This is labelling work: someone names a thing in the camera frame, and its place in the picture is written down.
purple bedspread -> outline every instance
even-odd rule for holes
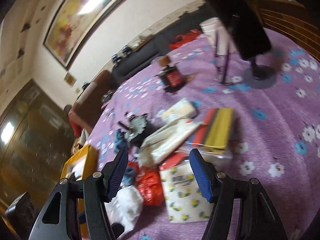
[[[307,229],[320,206],[320,66],[289,38],[266,29],[271,52],[259,56],[258,64],[277,70],[271,88],[256,90],[241,83],[249,63],[239,54],[231,56],[229,75],[236,85],[215,81],[213,50],[204,35],[169,53],[185,74],[195,78],[176,94],[165,93],[154,77],[154,63],[119,87],[100,117],[88,142],[99,149],[98,170],[113,160],[114,132],[125,112],[148,113],[155,125],[163,110],[186,97],[199,109],[203,120],[211,107],[232,107],[241,120],[242,143],[225,172],[234,179],[258,178],[269,194],[288,237],[297,239]],[[234,214],[239,203],[235,201]],[[201,239],[206,223],[169,223],[166,208],[144,207],[136,228],[125,239]],[[232,219],[228,239],[234,239],[237,217]]]

white container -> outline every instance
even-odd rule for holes
[[[200,23],[203,33],[213,48],[216,48],[216,32],[218,32],[218,55],[225,56],[228,53],[228,44],[230,44],[229,53],[237,52],[230,34],[222,24],[219,18],[214,17]]]

picture frame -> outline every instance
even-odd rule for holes
[[[69,70],[84,44],[103,20],[124,0],[63,0],[43,45]]]

metal screw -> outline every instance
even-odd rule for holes
[[[226,175],[223,172],[218,172],[217,177],[220,179],[224,179],[226,177]]]
[[[259,184],[259,180],[256,179],[256,178],[252,178],[251,179],[251,183],[254,184],[254,185],[258,185]]]
[[[65,184],[67,184],[67,182],[68,182],[68,179],[66,179],[66,178],[60,179],[60,181],[59,181],[60,185],[65,185]]]
[[[92,176],[93,176],[94,178],[100,178],[101,175],[102,175],[102,173],[101,173],[100,171],[96,171]]]

red label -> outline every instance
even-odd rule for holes
[[[178,70],[172,71],[171,73],[167,74],[166,76],[167,76],[167,78],[170,82],[170,85],[172,87],[176,87],[184,81],[183,77],[181,76],[181,74]]]

